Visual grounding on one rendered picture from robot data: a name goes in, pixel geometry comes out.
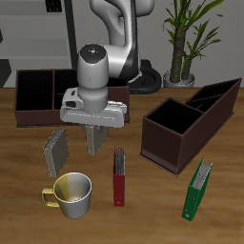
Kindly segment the dark grey angular object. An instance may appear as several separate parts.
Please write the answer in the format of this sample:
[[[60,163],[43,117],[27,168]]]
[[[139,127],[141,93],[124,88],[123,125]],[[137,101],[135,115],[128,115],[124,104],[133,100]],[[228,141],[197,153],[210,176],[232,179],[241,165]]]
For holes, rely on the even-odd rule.
[[[0,59],[0,88],[3,88],[11,74],[10,61]]]

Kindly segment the tan yellow book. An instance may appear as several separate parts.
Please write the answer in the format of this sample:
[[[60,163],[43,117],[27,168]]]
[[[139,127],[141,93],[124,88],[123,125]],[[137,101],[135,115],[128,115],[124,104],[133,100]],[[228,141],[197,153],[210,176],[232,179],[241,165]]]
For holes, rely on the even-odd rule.
[[[66,130],[58,128],[43,147],[49,176],[57,177],[69,158]]]

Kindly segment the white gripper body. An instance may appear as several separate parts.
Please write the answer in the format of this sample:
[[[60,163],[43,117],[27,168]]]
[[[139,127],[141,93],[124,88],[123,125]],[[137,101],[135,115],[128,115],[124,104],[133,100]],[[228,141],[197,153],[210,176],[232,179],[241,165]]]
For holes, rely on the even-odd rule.
[[[122,102],[109,101],[107,107],[97,113],[87,113],[62,106],[60,119],[69,123],[122,128],[126,112],[127,106]]]

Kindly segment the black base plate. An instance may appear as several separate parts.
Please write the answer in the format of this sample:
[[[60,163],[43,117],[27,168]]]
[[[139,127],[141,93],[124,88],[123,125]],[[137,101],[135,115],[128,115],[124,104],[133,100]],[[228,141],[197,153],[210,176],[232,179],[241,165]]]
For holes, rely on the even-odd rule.
[[[151,94],[161,88],[161,75],[147,59],[141,60],[141,73],[130,83],[130,94]]]

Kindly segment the black vertical bar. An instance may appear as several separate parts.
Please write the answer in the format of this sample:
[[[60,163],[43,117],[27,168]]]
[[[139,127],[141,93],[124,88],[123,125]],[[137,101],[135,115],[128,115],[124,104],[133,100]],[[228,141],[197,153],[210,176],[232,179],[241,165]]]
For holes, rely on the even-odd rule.
[[[68,30],[69,47],[71,54],[71,67],[75,69],[77,67],[77,47],[76,47],[76,37],[75,37],[75,27],[73,19],[72,10],[72,0],[64,0],[66,22]]]

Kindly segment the small black block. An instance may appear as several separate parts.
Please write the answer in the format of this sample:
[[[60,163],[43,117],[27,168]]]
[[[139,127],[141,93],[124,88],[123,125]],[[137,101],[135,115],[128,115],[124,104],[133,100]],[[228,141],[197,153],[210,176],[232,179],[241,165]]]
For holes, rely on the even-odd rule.
[[[45,0],[47,12],[61,12],[61,0]]]

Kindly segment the dark brown desk caddy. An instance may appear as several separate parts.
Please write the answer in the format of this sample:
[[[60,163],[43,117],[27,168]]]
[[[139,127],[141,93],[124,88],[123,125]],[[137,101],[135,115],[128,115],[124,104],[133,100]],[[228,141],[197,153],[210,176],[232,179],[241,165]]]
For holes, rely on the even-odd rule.
[[[78,86],[76,70],[18,71],[14,102],[17,126],[78,125],[60,119],[62,106],[80,111],[85,111],[88,107],[85,99],[79,100]],[[122,102],[127,106],[124,123],[128,122],[130,119],[129,82],[110,78],[107,86],[105,108],[109,101]]]
[[[179,175],[234,114],[240,83],[205,86],[184,103],[167,98],[143,117],[140,155]]]

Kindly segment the green pot plant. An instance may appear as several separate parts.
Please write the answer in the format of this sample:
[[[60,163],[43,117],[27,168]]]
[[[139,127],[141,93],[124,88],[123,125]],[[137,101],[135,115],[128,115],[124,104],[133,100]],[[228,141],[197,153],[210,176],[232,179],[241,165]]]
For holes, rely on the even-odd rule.
[[[190,73],[193,60],[196,57],[204,57],[201,52],[205,48],[220,42],[220,39],[214,39],[218,27],[203,36],[209,20],[198,27],[194,25],[207,12],[224,2],[224,0],[213,0],[206,4],[206,1],[203,0],[193,10],[192,0],[173,0],[173,11],[167,9],[170,18],[164,21],[164,25],[169,23],[173,28],[167,30],[171,37],[169,42],[173,45],[173,60],[171,69],[163,75],[165,88],[192,88],[195,82],[194,75]]]

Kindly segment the red book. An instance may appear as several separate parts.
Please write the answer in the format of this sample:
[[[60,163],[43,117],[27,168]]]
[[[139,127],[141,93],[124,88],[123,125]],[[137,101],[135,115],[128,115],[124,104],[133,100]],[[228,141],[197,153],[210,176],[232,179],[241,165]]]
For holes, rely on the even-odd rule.
[[[115,147],[113,152],[113,205],[123,207],[125,199],[125,147]]]

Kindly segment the green book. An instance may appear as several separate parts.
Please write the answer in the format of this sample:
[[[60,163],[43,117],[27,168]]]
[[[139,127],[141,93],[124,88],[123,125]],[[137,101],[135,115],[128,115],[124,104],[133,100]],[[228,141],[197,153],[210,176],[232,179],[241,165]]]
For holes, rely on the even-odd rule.
[[[208,184],[213,164],[201,159],[189,184],[182,217],[193,221]]]

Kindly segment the white and yellow mug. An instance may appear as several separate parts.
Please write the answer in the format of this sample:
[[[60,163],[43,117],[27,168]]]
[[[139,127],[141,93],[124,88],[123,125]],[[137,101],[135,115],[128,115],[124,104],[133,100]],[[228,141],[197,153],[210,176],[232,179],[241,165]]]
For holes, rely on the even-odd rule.
[[[41,195],[46,206],[60,208],[68,218],[80,218],[90,208],[92,182],[82,173],[65,173],[52,188],[43,189]]]

